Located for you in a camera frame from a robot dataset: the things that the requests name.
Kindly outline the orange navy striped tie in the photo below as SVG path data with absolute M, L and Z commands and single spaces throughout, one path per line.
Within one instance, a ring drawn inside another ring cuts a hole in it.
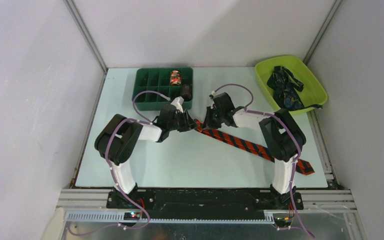
M 194 119 L 194 121 L 197 124 L 197 128 L 195 129 L 197 132 L 213 139 L 216 139 L 225 144 L 228 144 L 237 149 L 259 156 L 273 163 L 275 162 L 274 156 L 270 153 L 267 147 L 250 142 L 248 140 L 244 140 L 242 138 L 233 136 L 217 129 L 203 129 L 201 121 L 199 121 L 198 119 Z M 308 161 L 302 160 L 300 158 L 297 160 L 295 171 L 304 176 L 308 176 L 315 173 L 315 170 L 312 165 Z

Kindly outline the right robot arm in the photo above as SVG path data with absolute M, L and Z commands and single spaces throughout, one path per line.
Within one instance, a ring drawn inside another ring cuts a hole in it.
M 209 97 L 212 105 L 206 109 L 202 129 L 216 130 L 226 125 L 260 131 L 274 159 L 271 204 L 277 209 L 291 207 L 297 210 L 295 172 L 306 137 L 291 114 L 286 109 L 270 113 L 247 110 L 244 106 L 235 107 L 225 92 L 213 93 Z

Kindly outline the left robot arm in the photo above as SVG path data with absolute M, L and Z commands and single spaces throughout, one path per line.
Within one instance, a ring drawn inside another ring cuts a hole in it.
M 188 132 L 198 127 L 187 110 L 165 105 L 151 122 L 115 114 L 95 140 L 94 148 L 110 168 L 115 188 L 121 192 L 118 201 L 125 208 L 138 202 L 137 187 L 129 158 L 138 141 L 161 143 L 172 131 Z

